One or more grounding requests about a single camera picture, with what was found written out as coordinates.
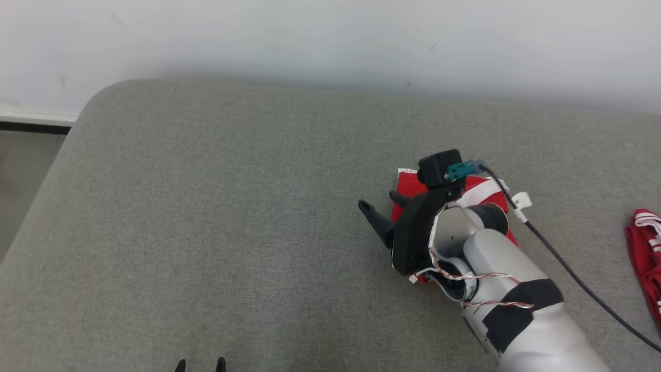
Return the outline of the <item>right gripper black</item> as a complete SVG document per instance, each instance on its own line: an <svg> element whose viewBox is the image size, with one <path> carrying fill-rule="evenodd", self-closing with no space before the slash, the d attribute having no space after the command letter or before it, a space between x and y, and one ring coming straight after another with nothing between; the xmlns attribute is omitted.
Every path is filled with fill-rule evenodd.
<svg viewBox="0 0 661 372"><path fill-rule="evenodd" d="M407 276L429 265L428 242L434 218L444 205L458 200L465 183L451 183L429 190L423 183L398 183L389 198L399 212L395 224L378 213L373 205L359 200L357 206L388 250L392 266Z"/></svg>

